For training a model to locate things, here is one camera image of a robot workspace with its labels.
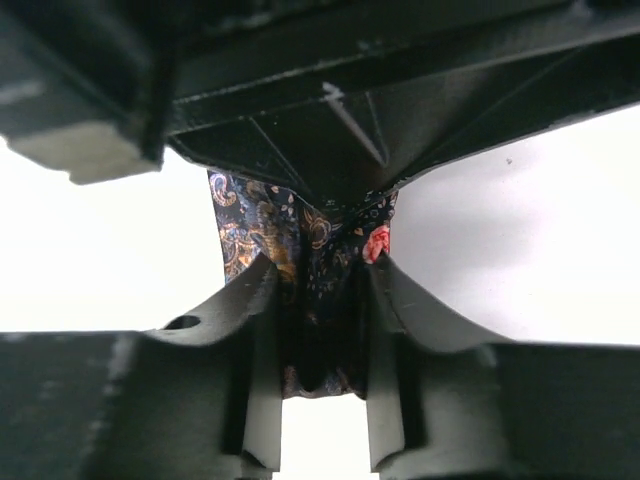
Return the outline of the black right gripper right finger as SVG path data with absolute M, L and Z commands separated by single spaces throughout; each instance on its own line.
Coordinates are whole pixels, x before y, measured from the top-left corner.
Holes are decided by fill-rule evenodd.
M 383 479 L 635 479 L 639 351 L 510 340 L 381 257 L 363 276 Z

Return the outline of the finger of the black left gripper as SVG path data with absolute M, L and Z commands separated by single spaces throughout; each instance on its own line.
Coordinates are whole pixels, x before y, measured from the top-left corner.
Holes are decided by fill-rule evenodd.
M 327 103 L 340 128 L 328 200 L 365 200 L 440 165 L 639 100 L 639 5 L 575 2 L 469 33 L 439 72 Z
M 374 120 L 358 93 L 373 52 L 199 52 L 179 64 L 172 145 L 189 160 L 289 187 L 324 210 L 380 190 Z

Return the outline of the dark floral paisley tie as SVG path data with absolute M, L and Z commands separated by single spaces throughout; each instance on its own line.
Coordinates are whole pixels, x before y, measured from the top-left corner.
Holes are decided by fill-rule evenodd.
M 282 186 L 208 174 L 224 275 L 258 255 L 277 268 L 279 363 L 286 398 L 366 395 L 368 323 L 360 274 L 390 251 L 397 196 L 374 196 L 331 220 Z

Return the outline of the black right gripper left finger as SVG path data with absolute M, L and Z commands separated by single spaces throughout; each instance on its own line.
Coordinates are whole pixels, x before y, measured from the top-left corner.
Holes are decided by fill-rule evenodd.
M 265 257 L 147 332 L 5 333 L 5 479 L 268 479 L 280 468 L 279 282 Z

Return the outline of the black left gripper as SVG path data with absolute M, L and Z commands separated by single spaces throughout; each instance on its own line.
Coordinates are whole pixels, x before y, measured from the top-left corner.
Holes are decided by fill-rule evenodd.
M 310 1 L 5 1 L 1 134 L 78 185 L 159 171 L 183 45 Z

